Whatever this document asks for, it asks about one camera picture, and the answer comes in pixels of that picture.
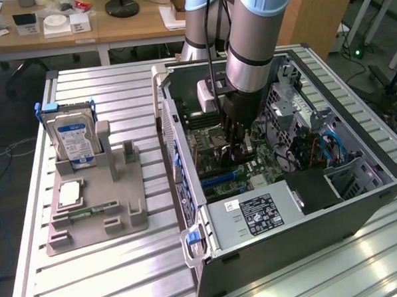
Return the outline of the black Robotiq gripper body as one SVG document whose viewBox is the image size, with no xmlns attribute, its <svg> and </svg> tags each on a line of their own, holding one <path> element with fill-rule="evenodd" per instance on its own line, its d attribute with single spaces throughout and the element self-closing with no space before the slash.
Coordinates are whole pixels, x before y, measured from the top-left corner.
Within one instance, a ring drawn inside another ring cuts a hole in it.
<svg viewBox="0 0 397 297">
<path fill-rule="evenodd" d="M 224 125 L 241 124 L 249 128 L 259 113 L 261 90 L 257 92 L 228 92 L 224 96 L 222 121 Z"/>
</svg>

